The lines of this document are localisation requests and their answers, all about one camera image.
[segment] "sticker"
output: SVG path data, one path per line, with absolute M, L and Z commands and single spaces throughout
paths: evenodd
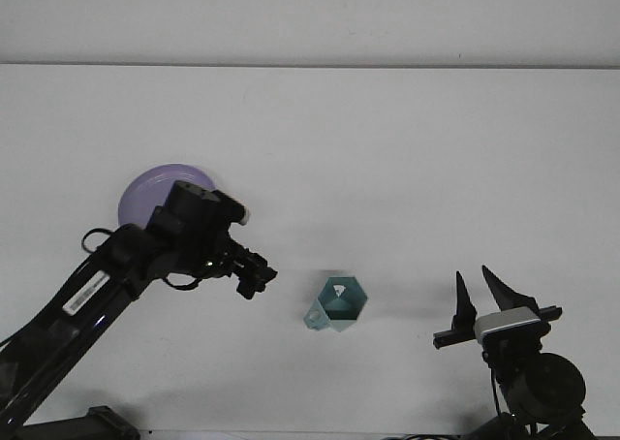
M 78 311 L 88 302 L 89 299 L 93 298 L 93 296 L 99 291 L 101 287 L 109 280 L 109 275 L 105 272 L 99 270 L 97 271 L 90 280 L 86 282 L 86 284 L 81 287 L 81 289 L 74 295 L 73 298 L 69 299 L 67 303 L 62 306 L 63 311 L 65 311 L 70 316 L 75 316 Z

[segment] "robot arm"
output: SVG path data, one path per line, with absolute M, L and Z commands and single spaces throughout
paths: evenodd
M 521 295 L 488 268 L 484 279 L 500 312 L 476 318 L 465 283 L 457 273 L 457 305 L 450 330 L 435 333 L 434 344 L 442 348 L 470 339 L 482 346 L 482 357 L 499 383 L 511 411 L 483 425 L 471 440 L 525 438 L 594 440 L 583 423 L 585 382 L 567 359 L 541 353 L 541 338 L 551 330 L 550 321 L 562 315 L 556 306 L 539 308 L 532 297 Z M 546 425 L 538 432 L 538 424 Z
M 239 278 L 251 299 L 277 272 L 231 239 L 245 208 L 220 191 L 177 181 L 145 229 L 124 225 L 68 278 L 0 352 L 0 440 L 11 438 L 144 289 L 170 273 Z

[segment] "green container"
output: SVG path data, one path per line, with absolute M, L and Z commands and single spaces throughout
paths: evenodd
M 312 330 L 342 331 L 357 320 L 367 301 L 355 277 L 329 277 L 303 322 Z

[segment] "white wall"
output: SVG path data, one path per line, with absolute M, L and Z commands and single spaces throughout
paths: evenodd
M 0 67 L 0 329 L 18 328 L 157 164 L 207 168 L 247 203 L 232 229 L 280 271 L 154 284 L 36 419 L 108 404 L 144 428 L 462 432 L 492 416 L 480 347 L 436 351 L 461 269 L 487 264 L 565 315 L 545 350 L 618 432 L 620 73 Z M 302 323 L 328 270 L 369 296 L 342 333 Z
M 0 60 L 620 65 L 618 0 L 0 0 Z

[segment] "purple frisbee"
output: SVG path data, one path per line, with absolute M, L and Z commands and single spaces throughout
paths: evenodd
M 145 227 L 153 209 L 162 205 L 176 180 L 189 181 L 213 191 L 215 185 L 206 173 L 184 164 L 165 164 L 136 178 L 125 190 L 118 203 L 118 224 Z

